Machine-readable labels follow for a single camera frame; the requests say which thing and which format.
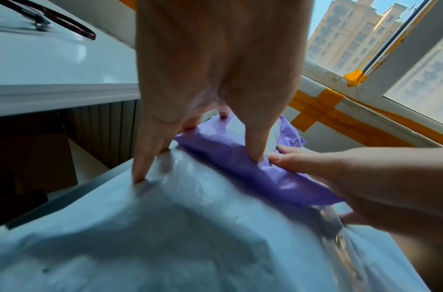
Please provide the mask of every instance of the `brown box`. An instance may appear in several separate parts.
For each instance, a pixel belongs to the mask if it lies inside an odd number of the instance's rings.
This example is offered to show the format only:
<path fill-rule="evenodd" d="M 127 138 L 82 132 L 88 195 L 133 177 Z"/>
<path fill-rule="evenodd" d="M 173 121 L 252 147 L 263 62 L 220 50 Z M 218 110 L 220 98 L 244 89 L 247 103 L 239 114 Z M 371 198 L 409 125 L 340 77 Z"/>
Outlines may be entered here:
<path fill-rule="evenodd" d="M 56 112 L 0 118 L 0 199 L 76 184 L 67 135 Z"/>

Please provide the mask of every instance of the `hand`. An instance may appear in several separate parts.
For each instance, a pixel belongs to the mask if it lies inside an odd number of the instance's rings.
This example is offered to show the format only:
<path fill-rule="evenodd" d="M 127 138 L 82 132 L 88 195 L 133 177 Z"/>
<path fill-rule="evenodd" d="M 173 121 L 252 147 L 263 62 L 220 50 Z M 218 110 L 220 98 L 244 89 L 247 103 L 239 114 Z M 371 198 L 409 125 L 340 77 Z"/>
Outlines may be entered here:
<path fill-rule="evenodd" d="M 313 0 L 141 0 L 136 51 L 142 123 L 132 177 L 202 114 L 230 109 L 261 161 L 274 122 L 298 89 Z"/>
<path fill-rule="evenodd" d="M 443 242 L 443 149 L 278 150 L 272 164 L 312 175 L 346 200 L 354 213 L 344 223 Z"/>

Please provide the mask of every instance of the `white window frame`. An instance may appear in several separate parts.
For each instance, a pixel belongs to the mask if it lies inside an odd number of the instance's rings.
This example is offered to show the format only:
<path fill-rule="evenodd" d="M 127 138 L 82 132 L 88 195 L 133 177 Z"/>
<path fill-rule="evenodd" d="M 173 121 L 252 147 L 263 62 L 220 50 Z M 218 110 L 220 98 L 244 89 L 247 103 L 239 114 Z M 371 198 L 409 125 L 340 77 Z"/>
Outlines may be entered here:
<path fill-rule="evenodd" d="M 309 61 L 305 61 L 303 75 L 361 103 L 403 116 L 443 134 L 442 123 L 385 97 L 390 88 L 443 39 L 443 0 L 430 1 L 436 3 L 410 30 L 404 41 L 360 85 L 347 87 L 342 76 Z"/>

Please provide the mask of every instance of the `blue sky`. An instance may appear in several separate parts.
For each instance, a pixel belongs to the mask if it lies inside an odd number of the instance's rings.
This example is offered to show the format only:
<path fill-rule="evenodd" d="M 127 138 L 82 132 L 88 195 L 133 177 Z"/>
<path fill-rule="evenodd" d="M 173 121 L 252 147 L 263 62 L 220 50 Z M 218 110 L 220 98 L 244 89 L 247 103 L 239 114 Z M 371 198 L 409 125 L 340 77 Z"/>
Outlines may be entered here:
<path fill-rule="evenodd" d="M 410 8 L 414 4 L 417 4 L 416 6 L 419 6 L 422 2 L 423 0 L 375 0 L 372 7 L 377 8 L 378 14 L 382 14 L 395 3 L 403 4 Z M 308 37 L 311 36 L 331 3 L 332 0 L 315 0 Z"/>

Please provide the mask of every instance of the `gray plastic sheet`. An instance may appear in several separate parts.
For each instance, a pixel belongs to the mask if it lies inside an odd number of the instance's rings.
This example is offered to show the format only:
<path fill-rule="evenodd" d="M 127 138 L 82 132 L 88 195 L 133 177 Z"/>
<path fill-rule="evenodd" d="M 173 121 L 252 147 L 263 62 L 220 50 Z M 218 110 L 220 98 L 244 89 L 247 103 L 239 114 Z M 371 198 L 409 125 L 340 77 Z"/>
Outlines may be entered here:
<path fill-rule="evenodd" d="M 265 199 L 179 148 L 0 228 L 0 292 L 428 291 L 391 237 Z"/>

